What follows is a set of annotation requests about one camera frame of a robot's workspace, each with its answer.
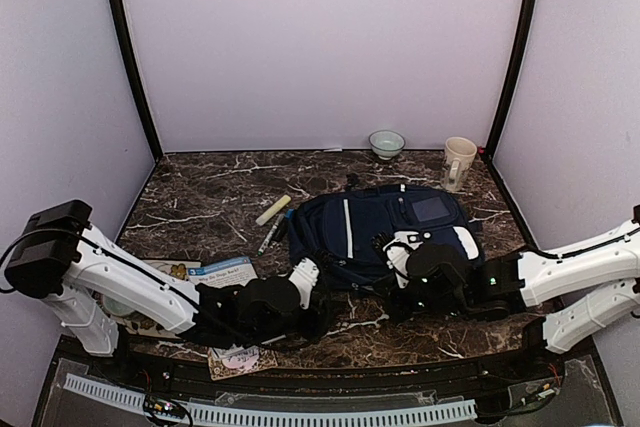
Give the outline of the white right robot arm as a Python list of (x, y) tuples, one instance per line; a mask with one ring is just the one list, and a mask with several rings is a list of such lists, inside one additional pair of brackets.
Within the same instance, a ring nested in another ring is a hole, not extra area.
[(549, 352), (571, 350), (639, 305), (639, 219), (552, 251), (528, 247), (489, 261), (462, 226), (381, 233), (372, 246), (391, 272), (380, 290), (391, 316), (447, 313), (502, 320), (574, 291), (585, 296), (528, 324), (528, 344), (510, 360), (521, 381), (534, 379)]

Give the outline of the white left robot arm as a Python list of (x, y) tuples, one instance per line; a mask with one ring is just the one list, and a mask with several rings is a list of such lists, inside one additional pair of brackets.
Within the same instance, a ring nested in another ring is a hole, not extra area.
[(94, 299), (100, 293), (152, 319), (176, 337), (210, 348), (272, 349), (282, 336), (305, 344), (325, 335), (331, 306), (324, 275), (313, 258), (284, 276), (224, 287), (164, 273), (110, 241), (90, 221), (92, 208), (74, 199), (31, 215), (3, 252), (8, 285), (47, 304), (85, 351), (120, 383), (141, 374), (140, 359), (120, 345), (115, 321)]

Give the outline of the navy blue student backpack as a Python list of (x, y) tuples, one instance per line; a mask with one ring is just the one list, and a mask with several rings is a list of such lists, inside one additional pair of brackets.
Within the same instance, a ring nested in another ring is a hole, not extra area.
[(327, 272), (331, 288), (368, 288), (391, 273), (371, 246), (381, 232), (450, 244), (475, 268), (485, 261), (476, 228), (452, 194), (407, 184), (323, 194), (300, 204), (288, 221), (289, 259), (295, 265), (322, 249), (334, 257)]

